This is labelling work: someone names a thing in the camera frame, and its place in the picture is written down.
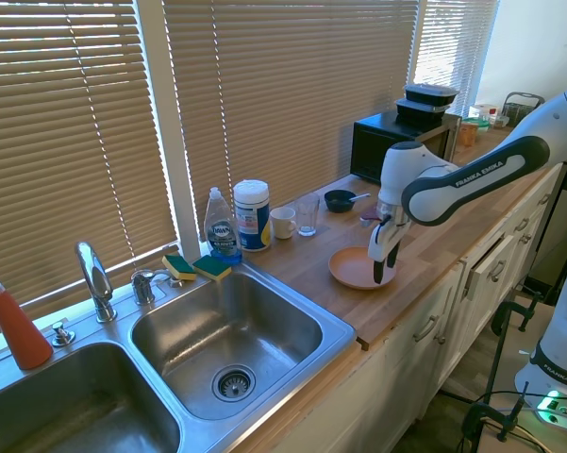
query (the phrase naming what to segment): spray bottle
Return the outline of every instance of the spray bottle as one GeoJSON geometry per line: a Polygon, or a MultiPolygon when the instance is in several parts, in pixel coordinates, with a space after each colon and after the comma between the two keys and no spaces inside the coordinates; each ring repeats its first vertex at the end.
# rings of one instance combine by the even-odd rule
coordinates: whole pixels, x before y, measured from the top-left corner
{"type": "Polygon", "coordinates": [[[12,357],[22,370],[40,366],[53,355],[52,346],[1,284],[0,328],[12,357]]]}

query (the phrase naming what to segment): robotic arm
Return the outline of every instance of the robotic arm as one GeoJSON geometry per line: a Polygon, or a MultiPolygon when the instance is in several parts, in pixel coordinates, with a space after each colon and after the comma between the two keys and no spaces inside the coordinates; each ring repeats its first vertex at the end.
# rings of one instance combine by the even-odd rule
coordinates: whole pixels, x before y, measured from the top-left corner
{"type": "Polygon", "coordinates": [[[381,222],[369,243],[374,280],[381,281],[381,263],[409,230],[409,220],[425,226],[442,224],[464,204],[565,160],[567,92],[534,110],[496,148],[462,168],[433,155],[421,143],[393,145],[381,171],[381,222]]]}
{"type": "MultiPolygon", "coordinates": [[[[458,168],[416,142],[397,143],[386,153],[378,215],[369,257],[374,280],[383,263],[393,266],[410,220],[425,226],[445,222],[462,205],[545,166],[567,160],[567,92],[534,110],[490,153],[458,168]]],[[[552,320],[529,363],[516,375],[516,389],[539,418],[567,429],[567,278],[552,320]]]]}
{"type": "Polygon", "coordinates": [[[567,92],[533,111],[499,146],[461,169],[433,167],[425,159],[421,168],[410,162],[419,176],[403,188],[402,206],[418,224],[439,225],[465,203],[565,160],[567,92]]]}

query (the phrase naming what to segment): kitchen sink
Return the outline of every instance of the kitchen sink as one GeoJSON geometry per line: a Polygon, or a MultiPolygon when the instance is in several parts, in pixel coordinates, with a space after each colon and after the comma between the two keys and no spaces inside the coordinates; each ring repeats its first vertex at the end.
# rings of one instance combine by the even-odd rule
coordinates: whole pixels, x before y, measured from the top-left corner
{"type": "Polygon", "coordinates": [[[209,420],[241,411],[322,339],[313,318],[242,273],[147,314],[132,331],[176,397],[209,420]]]}
{"type": "Polygon", "coordinates": [[[0,452],[176,452],[178,423],[124,350],[76,350],[0,392],[0,452]]]}
{"type": "Polygon", "coordinates": [[[356,338],[246,262],[151,292],[140,307],[119,289],[111,322],[65,323],[75,340],[35,370],[0,355],[0,452],[229,451],[356,338]]]}

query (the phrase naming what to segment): black microwave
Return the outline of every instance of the black microwave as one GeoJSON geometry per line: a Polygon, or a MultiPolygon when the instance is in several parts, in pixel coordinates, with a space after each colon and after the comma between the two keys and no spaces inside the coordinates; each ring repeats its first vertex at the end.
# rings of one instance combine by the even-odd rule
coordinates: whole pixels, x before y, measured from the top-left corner
{"type": "Polygon", "coordinates": [[[460,124],[461,117],[447,113],[435,124],[404,123],[396,110],[356,121],[350,173],[379,184],[386,151],[398,142],[421,142],[436,156],[450,161],[460,124]]]}

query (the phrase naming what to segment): cabinet handle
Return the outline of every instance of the cabinet handle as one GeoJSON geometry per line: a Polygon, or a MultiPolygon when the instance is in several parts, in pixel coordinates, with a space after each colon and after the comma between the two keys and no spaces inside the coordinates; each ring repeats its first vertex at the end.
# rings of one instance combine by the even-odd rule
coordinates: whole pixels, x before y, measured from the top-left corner
{"type": "Polygon", "coordinates": [[[526,226],[528,225],[528,222],[530,222],[530,217],[525,217],[524,219],[522,219],[522,222],[520,222],[520,224],[514,229],[516,231],[522,231],[523,229],[526,228],[526,226]]]}
{"type": "Polygon", "coordinates": [[[440,316],[438,315],[434,316],[433,314],[429,317],[427,323],[424,326],[424,329],[420,333],[413,334],[413,340],[415,340],[415,343],[419,343],[421,340],[427,337],[427,334],[430,333],[434,329],[434,327],[438,324],[439,318],[440,316]]]}
{"type": "Polygon", "coordinates": [[[491,280],[496,283],[499,281],[499,275],[503,272],[503,269],[506,267],[505,260],[498,261],[492,270],[489,272],[489,277],[491,280]]]}
{"type": "Polygon", "coordinates": [[[551,196],[551,193],[546,193],[543,198],[541,200],[539,200],[539,204],[540,205],[544,205],[545,203],[547,203],[547,201],[549,201],[549,197],[551,196]]]}

